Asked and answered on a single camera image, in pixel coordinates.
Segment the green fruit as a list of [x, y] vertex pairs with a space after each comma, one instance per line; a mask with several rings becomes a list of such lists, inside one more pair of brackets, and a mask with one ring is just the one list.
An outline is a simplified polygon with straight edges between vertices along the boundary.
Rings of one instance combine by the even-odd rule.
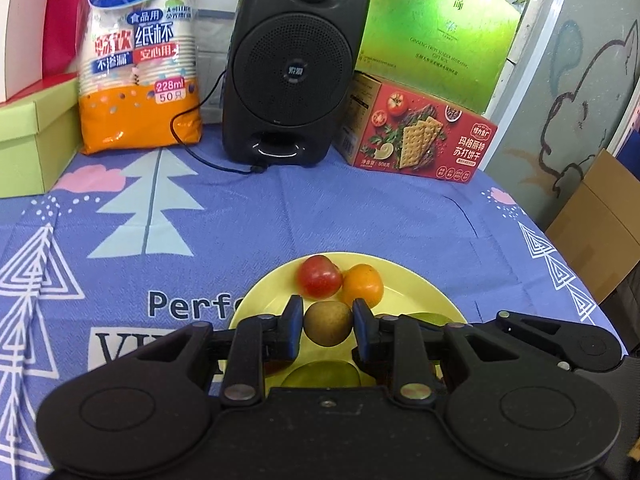
[[293, 370], [283, 379], [283, 388], [339, 389], [360, 387], [356, 367], [344, 361], [316, 361]]
[[434, 312], [416, 312], [411, 313], [410, 316], [421, 322], [430, 323], [436, 326], [444, 326], [454, 322], [454, 320], [448, 318], [448, 316]]

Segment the small yellow orange front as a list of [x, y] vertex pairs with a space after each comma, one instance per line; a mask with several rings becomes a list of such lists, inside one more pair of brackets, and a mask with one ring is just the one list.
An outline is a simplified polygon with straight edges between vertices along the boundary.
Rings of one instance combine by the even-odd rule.
[[370, 264], [356, 264], [343, 274], [341, 298], [349, 307], [355, 300], [362, 299], [373, 309], [381, 302], [384, 290], [381, 275]]

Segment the small red fruit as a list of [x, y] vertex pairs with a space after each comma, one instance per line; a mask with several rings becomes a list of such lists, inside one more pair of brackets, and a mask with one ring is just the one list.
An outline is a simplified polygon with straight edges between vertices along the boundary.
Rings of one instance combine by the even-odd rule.
[[327, 256], [313, 255], [298, 266], [295, 283], [302, 296], [326, 299], [341, 289], [343, 274]]

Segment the yellow plastic plate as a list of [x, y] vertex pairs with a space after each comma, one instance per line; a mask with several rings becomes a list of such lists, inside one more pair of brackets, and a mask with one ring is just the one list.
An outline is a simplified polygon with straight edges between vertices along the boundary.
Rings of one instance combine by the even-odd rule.
[[[374, 315], [410, 315], [416, 312], [434, 312], [448, 316], [454, 322], [465, 321], [457, 307], [425, 278], [397, 263], [358, 252], [329, 252], [326, 255], [341, 270], [346, 271], [359, 263], [370, 264], [381, 275], [385, 292], [381, 302], [372, 309]], [[295, 283], [295, 272], [303, 258], [291, 260], [272, 270], [259, 280], [245, 295], [236, 309], [230, 326], [235, 328], [244, 320], [258, 314], [279, 315], [291, 296], [299, 291]], [[275, 372], [266, 371], [266, 388], [282, 387], [283, 379], [293, 370], [316, 361], [344, 361], [356, 367], [352, 360], [352, 349], [356, 347], [354, 335], [349, 335], [334, 347], [321, 347], [306, 335], [300, 337], [297, 359], [288, 367]], [[358, 370], [360, 387], [370, 387], [375, 379]]]

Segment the brown cardboard box right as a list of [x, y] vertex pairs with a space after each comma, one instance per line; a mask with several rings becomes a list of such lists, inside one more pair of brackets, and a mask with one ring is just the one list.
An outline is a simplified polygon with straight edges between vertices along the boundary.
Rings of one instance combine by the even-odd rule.
[[639, 180], [601, 152], [546, 235], [602, 302], [639, 263]]

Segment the blue printed tablecloth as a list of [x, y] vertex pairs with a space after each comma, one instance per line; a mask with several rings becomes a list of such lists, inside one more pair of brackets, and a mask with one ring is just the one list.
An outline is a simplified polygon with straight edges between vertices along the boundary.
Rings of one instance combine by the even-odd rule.
[[427, 279], [472, 322], [501, 309], [608, 326], [533, 219], [486, 174], [451, 183], [348, 166], [228, 173], [219, 131], [77, 156], [1, 204], [1, 474], [50, 470], [35, 430], [58, 384], [194, 321], [226, 327], [272, 269], [360, 252]]

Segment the red cracker box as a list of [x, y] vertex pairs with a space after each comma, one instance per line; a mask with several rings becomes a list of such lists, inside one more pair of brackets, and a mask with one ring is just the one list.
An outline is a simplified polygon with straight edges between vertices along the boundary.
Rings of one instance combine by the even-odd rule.
[[456, 104], [358, 72], [334, 145], [357, 168], [468, 183], [496, 131]]

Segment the light green shoe box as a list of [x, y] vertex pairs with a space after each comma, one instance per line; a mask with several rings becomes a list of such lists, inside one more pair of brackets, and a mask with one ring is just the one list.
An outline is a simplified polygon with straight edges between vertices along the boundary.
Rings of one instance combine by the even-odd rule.
[[82, 144], [77, 77], [49, 77], [18, 92], [1, 105], [0, 128], [0, 196], [50, 191]]

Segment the black speaker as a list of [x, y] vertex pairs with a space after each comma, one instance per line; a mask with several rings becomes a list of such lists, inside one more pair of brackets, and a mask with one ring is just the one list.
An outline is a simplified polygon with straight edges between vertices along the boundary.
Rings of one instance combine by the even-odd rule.
[[370, 0], [240, 0], [222, 145], [252, 166], [314, 166], [340, 125]]

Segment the orange paper cup package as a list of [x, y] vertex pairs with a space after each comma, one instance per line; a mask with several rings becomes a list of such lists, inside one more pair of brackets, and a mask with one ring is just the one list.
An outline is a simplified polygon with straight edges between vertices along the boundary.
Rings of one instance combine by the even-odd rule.
[[201, 140], [195, 0], [80, 0], [85, 154]]

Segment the large green gift box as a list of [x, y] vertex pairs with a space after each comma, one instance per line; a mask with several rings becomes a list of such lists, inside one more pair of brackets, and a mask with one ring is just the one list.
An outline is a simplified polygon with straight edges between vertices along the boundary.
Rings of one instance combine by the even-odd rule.
[[357, 70], [482, 114], [520, 19], [506, 0], [370, 0]]

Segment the pink paper bag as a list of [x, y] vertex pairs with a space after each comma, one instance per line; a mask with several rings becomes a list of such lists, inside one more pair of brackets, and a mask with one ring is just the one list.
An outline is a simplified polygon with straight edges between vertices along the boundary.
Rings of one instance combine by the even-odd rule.
[[42, 45], [44, 78], [64, 73], [76, 56], [79, 0], [47, 0]]

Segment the white cup box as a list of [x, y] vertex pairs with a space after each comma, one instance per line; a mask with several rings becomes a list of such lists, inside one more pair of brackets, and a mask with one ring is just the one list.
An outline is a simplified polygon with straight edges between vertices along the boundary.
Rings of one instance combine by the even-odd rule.
[[1, 0], [1, 102], [42, 78], [48, 0]]

